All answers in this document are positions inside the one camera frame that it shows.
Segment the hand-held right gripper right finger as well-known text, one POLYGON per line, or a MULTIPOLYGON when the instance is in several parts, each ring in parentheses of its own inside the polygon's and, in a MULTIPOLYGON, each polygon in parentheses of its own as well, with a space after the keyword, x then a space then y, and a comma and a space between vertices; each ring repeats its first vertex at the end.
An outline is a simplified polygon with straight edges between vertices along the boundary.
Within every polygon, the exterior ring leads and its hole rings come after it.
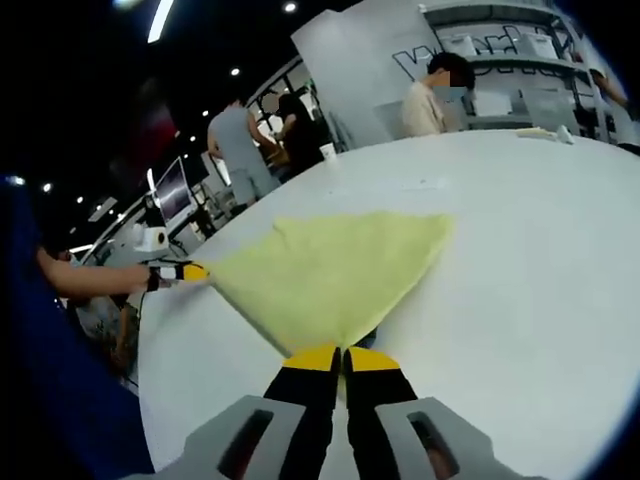
POLYGON ((399 364, 345 351, 348 439, 362 479, 503 479, 490 438, 441 401, 418 398, 399 364))

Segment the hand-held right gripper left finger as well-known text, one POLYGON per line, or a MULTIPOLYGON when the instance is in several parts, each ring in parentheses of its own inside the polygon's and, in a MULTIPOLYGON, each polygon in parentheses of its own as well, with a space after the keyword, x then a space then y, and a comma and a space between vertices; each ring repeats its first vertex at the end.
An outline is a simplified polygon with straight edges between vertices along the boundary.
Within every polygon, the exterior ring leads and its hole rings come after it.
POLYGON ((341 350, 328 344, 283 362, 265 393, 247 395, 194 431, 184 479, 316 479, 332 438, 341 350))

